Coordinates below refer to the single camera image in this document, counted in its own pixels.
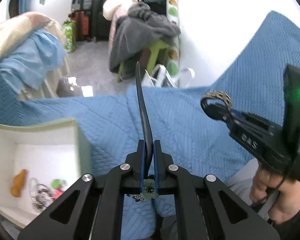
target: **white storage box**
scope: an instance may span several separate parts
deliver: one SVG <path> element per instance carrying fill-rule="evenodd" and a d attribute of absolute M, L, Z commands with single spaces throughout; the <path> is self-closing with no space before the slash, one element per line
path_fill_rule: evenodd
<path fill-rule="evenodd" d="M 10 194 L 12 180 L 27 170 L 20 197 Z M 82 175 L 91 173 L 90 144 L 74 119 L 28 127 L 0 125 L 0 214 L 24 228 L 39 215 L 31 206 L 29 178 L 50 185 L 65 180 L 68 189 Z"/>

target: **green bag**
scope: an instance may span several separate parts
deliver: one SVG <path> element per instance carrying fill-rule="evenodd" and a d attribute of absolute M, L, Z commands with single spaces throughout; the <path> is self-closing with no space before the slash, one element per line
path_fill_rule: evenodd
<path fill-rule="evenodd" d="M 74 52 L 76 48 L 76 28 L 75 21 L 67 20 L 62 24 L 62 30 L 66 36 L 65 51 Z"/>

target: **triangular cutout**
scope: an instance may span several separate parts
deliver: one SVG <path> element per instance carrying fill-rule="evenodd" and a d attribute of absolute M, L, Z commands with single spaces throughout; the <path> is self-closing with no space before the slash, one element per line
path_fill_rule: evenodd
<path fill-rule="evenodd" d="M 219 191 L 219 196 L 227 212 L 231 224 L 236 224 L 248 218 L 248 214 L 224 191 Z"/>
<path fill-rule="evenodd" d="M 80 190 L 72 192 L 69 197 L 67 197 L 54 211 L 50 213 L 50 218 L 62 224 L 67 224 L 79 195 Z"/>

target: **green stool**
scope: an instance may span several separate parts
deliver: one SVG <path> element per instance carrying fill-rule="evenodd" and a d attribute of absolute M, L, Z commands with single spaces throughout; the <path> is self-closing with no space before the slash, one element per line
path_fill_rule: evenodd
<path fill-rule="evenodd" d="M 162 40 L 157 40 L 148 47 L 148 49 L 151 52 L 150 57 L 148 59 L 147 68 L 146 68 L 149 75 L 151 75 L 152 70 L 153 70 L 155 64 L 157 63 L 159 51 L 162 49 L 165 49 L 166 54 L 167 54 L 168 48 L 170 48 L 170 45 L 163 42 Z M 121 74 L 122 74 L 123 67 L 124 67 L 124 62 L 122 62 L 119 66 L 117 82 L 121 81 Z"/>

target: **black sleeve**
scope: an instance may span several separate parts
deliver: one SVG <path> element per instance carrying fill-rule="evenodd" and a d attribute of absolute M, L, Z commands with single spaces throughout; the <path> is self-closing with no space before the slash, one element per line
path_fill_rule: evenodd
<path fill-rule="evenodd" d="M 290 220 L 274 225 L 281 240 L 300 240 L 300 211 Z"/>

